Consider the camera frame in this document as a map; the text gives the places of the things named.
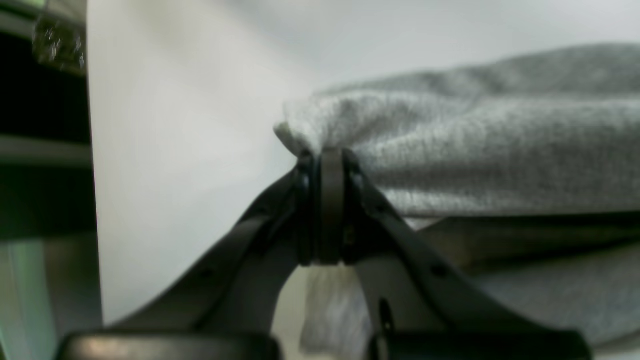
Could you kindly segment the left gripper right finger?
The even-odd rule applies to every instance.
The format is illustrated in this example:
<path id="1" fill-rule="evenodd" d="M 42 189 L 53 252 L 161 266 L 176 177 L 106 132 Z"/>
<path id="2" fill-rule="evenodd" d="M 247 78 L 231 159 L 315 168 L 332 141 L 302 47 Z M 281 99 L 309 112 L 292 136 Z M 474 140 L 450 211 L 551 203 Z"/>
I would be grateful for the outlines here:
<path id="1" fill-rule="evenodd" d="M 367 360 L 590 360 L 580 333 L 519 316 L 426 244 L 354 155 L 322 153 L 322 262 L 352 265 L 374 335 Z"/>

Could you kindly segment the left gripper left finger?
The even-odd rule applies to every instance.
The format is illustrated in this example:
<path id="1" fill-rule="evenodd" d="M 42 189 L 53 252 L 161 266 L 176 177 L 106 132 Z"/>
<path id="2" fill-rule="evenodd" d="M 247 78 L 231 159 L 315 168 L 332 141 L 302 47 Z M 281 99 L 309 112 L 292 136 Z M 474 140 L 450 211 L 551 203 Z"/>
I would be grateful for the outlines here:
<path id="1" fill-rule="evenodd" d="M 107 328 L 69 335 L 57 360 L 282 360 L 271 334 L 281 290 L 318 240 L 318 157 L 262 192 L 170 288 Z"/>

